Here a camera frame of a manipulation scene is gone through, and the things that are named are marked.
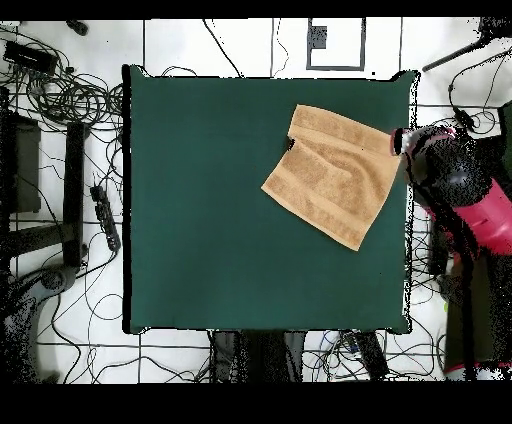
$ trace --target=white tile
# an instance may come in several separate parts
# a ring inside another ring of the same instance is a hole
[[[244,76],[269,76],[271,19],[215,19],[213,23],[206,19],[206,23]],[[170,66],[189,68],[200,76],[237,76],[201,19],[146,21],[147,72],[161,75]],[[190,73],[175,69],[168,75]]]
[[[135,348],[103,348],[98,347],[88,356],[88,348],[81,347],[81,356],[77,365],[68,377],[67,383],[72,384],[135,384],[138,381],[138,349]],[[73,346],[38,346],[38,361],[41,375],[58,371],[59,383],[62,384],[68,371],[73,367],[78,352]],[[125,364],[120,367],[110,365]]]
[[[477,41],[480,37],[478,23],[479,18],[404,18],[402,68],[421,70],[423,66]],[[459,71],[510,47],[510,39],[494,40],[482,49],[422,73],[418,103],[449,105],[448,86]],[[458,77],[452,92],[453,103],[483,105],[500,60],[468,70]],[[512,63],[508,59],[496,76],[489,105],[501,106],[512,98],[511,73]]]
[[[101,265],[110,257],[104,234],[98,234],[99,225],[84,226],[84,243],[90,248],[89,269]],[[123,296],[123,253],[104,268],[92,272],[87,277],[78,279],[73,287],[62,294],[62,301],[55,325],[58,331],[73,342],[138,345],[138,336],[125,334],[122,331],[122,296]],[[87,301],[84,295],[86,287]],[[52,298],[43,308],[39,320],[39,341],[61,341],[53,332],[51,317],[56,308],[56,298]]]
[[[142,355],[151,358],[160,367],[149,359],[143,359],[141,383],[180,383],[187,379],[194,379],[201,369],[208,367],[210,351],[208,349],[143,348]]]
[[[64,21],[28,21],[22,34],[61,50],[76,70],[102,78],[110,88],[121,83],[123,64],[142,63],[142,21],[83,21],[89,26],[85,37],[77,35]],[[18,36],[19,43],[27,42]]]
[[[121,66],[124,63],[142,62],[142,21],[86,21],[89,25],[89,33],[85,37],[80,37],[68,28],[64,21],[29,21],[20,27],[22,34],[31,36],[35,39],[51,45],[60,50],[69,59],[69,64],[76,69],[75,75],[84,75],[84,78],[91,83],[103,86],[103,82],[94,78],[102,78],[108,85],[108,89],[121,83]],[[18,35],[0,33],[2,38],[17,40],[20,44],[30,43],[31,40]],[[4,42],[0,43],[0,48],[4,48]],[[18,97],[20,108],[33,109],[26,96]],[[32,116],[41,120],[38,114],[26,112],[20,109],[20,113],[25,116]],[[40,128],[48,131],[49,128],[41,123]],[[98,125],[99,129],[106,129],[108,125]],[[110,141],[115,134],[112,131],[94,131],[98,137],[105,141]],[[62,199],[63,199],[63,181],[65,158],[64,134],[52,134],[43,132],[40,151],[40,189],[47,197],[50,207],[58,219],[62,218]],[[92,159],[102,170],[108,170],[108,161],[105,157],[105,144],[91,135],[85,143],[87,156]],[[113,153],[113,145],[110,147],[109,155]],[[88,187],[93,183],[93,172],[104,175],[92,164],[88,157],[84,158],[84,181],[86,187],[84,191],[88,195]],[[115,158],[115,165],[118,171],[122,172],[122,154]],[[121,201],[115,191],[109,196],[114,214],[120,215],[122,211]],[[51,219],[51,215],[43,203],[41,210],[36,213],[23,214],[26,219]],[[84,198],[84,220],[96,221],[94,204],[89,197]]]
[[[362,18],[313,18],[312,25],[327,27],[325,49],[311,51],[312,66],[361,65]]]
[[[282,18],[279,33],[277,33],[279,18],[274,18],[274,21],[276,30],[274,35],[274,72],[281,69],[286,62],[286,66],[277,74],[277,78],[367,78],[387,80],[399,70],[400,18],[366,19],[364,72],[306,70],[308,19]],[[330,22],[330,25],[327,26],[328,40],[330,26],[334,26],[332,29],[334,33],[340,32],[342,30],[337,25],[341,26],[343,21],[344,19],[335,19],[334,22]]]
[[[468,131],[469,135],[475,139],[482,137],[491,137],[501,134],[499,116],[496,109],[481,108],[461,108],[466,111],[475,124],[475,131]],[[454,119],[454,112],[451,107],[422,107],[418,106],[417,118],[418,126],[425,125],[452,125],[458,126]]]
[[[206,331],[152,328],[142,334],[142,344],[145,346],[209,347],[210,341]]]

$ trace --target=floor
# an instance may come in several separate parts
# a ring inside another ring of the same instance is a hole
[[[248,20],[207,21],[237,69],[246,77],[275,78],[373,78],[389,79],[399,70],[420,70],[427,63],[467,45],[478,38],[478,18],[367,18],[364,71],[306,70],[306,34],[308,19],[265,18]],[[143,65],[151,75],[161,75],[170,66],[192,69],[197,75],[236,76],[235,70],[223,56],[201,20],[149,20],[149,21],[86,21],[89,33],[80,37],[64,22],[24,22],[21,34],[44,41],[61,50],[69,58],[76,73],[101,77],[109,89],[121,82],[121,65]],[[324,51],[312,54],[312,64],[324,66],[360,65],[359,46],[345,40],[361,40],[361,22],[357,19],[314,18],[313,25],[328,28],[329,42]],[[0,38],[15,39],[20,43],[30,40],[0,32]],[[0,52],[4,41],[0,40]],[[448,64],[421,75],[417,93],[417,119],[419,125],[430,124],[453,115],[447,87],[457,72],[484,58],[511,47],[511,42],[494,41],[486,48],[467,54]],[[479,132],[499,134],[489,115],[495,108],[512,99],[510,76],[512,64],[505,60],[491,81],[498,62],[465,72],[453,91],[453,102],[470,114],[480,112]],[[0,61],[0,71],[6,63]],[[183,69],[168,70],[167,75],[186,75]],[[488,113],[482,114],[486,104]],[[18,101],[22,108],[30,109],[26,98]],[[115,137],[112,125],[100,124],[96,136],[104,142]],[[40,158],[40,188],[55,215],[62,218],[64,135],[44,133]],[[98,181],[109,169],[105,146],[98,138],[89,138],[86,146],[85,179],[88,185]],[[122,175],[121,155],[114,165]],[[122,193],[110,189],[110,199],[116,221],[122,222]],[[91,242],[89,267],[101,265],[109,258],[105,238],[94,213],[94,204],[84,197],[84,240]],[[41,225],[52,220],[44,207],[38,213],[12,217],[12,229]],[[385,345],[386,357],[392,377],[407,379],[442,379],[440,364],[445,332],[445,302],[435,293],[436,283],[425,275],[422,258],[426,255],[425,236],[428,224],[422,211],[415,208],[414,287],[411,293],[410,313],[413,331],[408,335],[392,336],[379,332]],[[49,256],[58,254],[59,246],[22,255],[13,259],[12,270],[23,275],[41,266]],[[93,363],[95,380],[101,383],[157,383],[179,382],[183,371],[197,373],[204,368],[209,342],[204,331],[149,330],[141,335],[127,335],[121,330],[122,255],[108,266],[87,276],[62,295],[55,325],[58,331],[77,344],[81,357],[67,382],[91,383],[93,377],[87,364]],[[87,301],[84,291],[87,290]],[[39,361],[44,372],[59,371],[60,382],[75,363],[77,348],[61,340],[50,326],[56,308],[56,298],[44,307],[39,323]],[[367,379],[357,354],[331,361],[329,352],[337,332],[310,332],[304,353],[304,380],[327,381],[327,375],[318,369],[319,357],[327,358],[330,381]]]

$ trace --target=towel fold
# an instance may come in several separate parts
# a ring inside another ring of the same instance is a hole
[[[327,110],[297,105],[288,137],[293,146],[262,190],[334,240],[359,250],[400,163],[390,153],[390,136]]]

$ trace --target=grout line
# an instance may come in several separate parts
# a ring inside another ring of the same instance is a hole
[[[270,36],[270,78],[274,70],[274,18],[272,18],[272,35]]]
[[[15,219],[10,219],[10,222],[16,222]],[[37,224],[55,224],[53,219],[18,219],[18,222],[28,222],[28,223],[37,223]],[[99,221],[82,221],[82,224],[91,224],[91,225],[100,225]],[[114,221],[114,224],[123,225],[122,222]]]
[[[41,346],[70,346],[74,347],[74,345],[70,343],[64,343],[64,342],[36,342],[36,344]],[[111,345],[111,344],[101,344],[101,343],[91,343],[90,345],[88,343],[75,343],[78,347],[103,347],[103,348],[128,348],[128,349],[139,349],[139,345]],[[207,350],[210,349],[210,346],[172,346],[172,345],[145,345],[141,344],[140,348],[152,348],[152,349],[199,349],[199,350]]]
[[[424,105],[424,104],[420,104],[420,103],[416,103],[416,104],[413,104],[413,103],[409,103],[409,106],[417,106],[417,107],[447,107],[447,108],[452,108],[452,105],[450,104],[447,104],[447,105]],[[483,109],[483,106],[474,106],[474,105],[454,105],[455,107],[458,107],[458,108],[463,108],[463,109]],[[486,106],[485,107],[486,109],[499,109],[500,106]]]
[[[142,67],[146,69],[146,20],[142,20]]]
[[[74,345],[70,343],[64,342],[37,342],[40,346],[69,346],[74,347]],[[199,350],[208,350],[211,346],[172,346],[172,345],[109,345],[109,344],[99,344],[99,343],[91,343],[90,345],[87,343],[75,343],[78,347],[102,347],[102,348],[128,348],[128,349],[199,349]],[[304,349],[303,353],[329,353],[328,350],[318,350],[318,349]],[[435,358],[437,355],[435,353],[403,353],[403,352],[386,352],[386,356],[426,356]]]
[[[139,365],[137,370],[137,384],[140,384],[140,367],[142,363],[142,334],[139,334]]]
[[[398,70],[402,70],[402,40],[404,33],[404,18],[400,17],[400,50],[398,50]]]
[[[16,42],[18,41],[18,33],[19,33],[19,28],[16,27]],[[19,88],[21,88],[21,84],[20,84],[20,87],[18,88],[18,71],[15,71],[15,75],[16,75],[16,78],[14,79],[14,82],[16,84],[16,113],[18,113],[18,102],[19,102],[19,99],[18,99],[18,93],[19,93]],[[16,231],[19,230],[18,228],[18,225],[19,225],[19,219],[18,219],[18,211],[16,211]],[[18,279],[19,277],[19,255],[16,256],[16,280]]]

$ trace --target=black frame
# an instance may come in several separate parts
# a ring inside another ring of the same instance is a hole
[[[365,67],[365,49],[366,49],[366,18],[361,20],[361,50],[359,58],[359,66],[314,66],[311,65],[311,50],[315,47],[315,39],[313,37],[313,31],[320,29],[320,31],[326,31],[326,27],[315,27],[313,26],[313,18],[308,18],[308,39],[307,39],[307,59],[306,69],[308,71],[364,71]]]

